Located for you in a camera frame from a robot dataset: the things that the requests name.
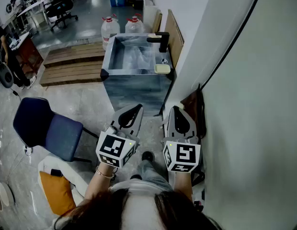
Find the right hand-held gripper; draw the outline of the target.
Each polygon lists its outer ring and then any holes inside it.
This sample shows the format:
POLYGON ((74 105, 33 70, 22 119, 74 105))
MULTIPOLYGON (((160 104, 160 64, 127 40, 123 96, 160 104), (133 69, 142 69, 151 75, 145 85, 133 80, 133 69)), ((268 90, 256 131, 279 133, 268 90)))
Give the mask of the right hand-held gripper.
POLYGON ((181 108, 173 106, 169 113, 167 137, 163 156, 170 172, 191 173, 200 162, 201 145, 198 144, 195 121, 181 108))

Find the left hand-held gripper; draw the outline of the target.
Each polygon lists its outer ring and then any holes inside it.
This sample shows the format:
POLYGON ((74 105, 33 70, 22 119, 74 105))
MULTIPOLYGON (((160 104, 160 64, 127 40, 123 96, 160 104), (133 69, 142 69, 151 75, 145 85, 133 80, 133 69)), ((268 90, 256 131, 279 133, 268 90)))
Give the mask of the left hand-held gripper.
POLYGON ((135 154, 139 145, 144 107, 142 104, 126 106, 113 115, 111 125, 101 132, 96 154, 99 162, 122 168, 135 154))

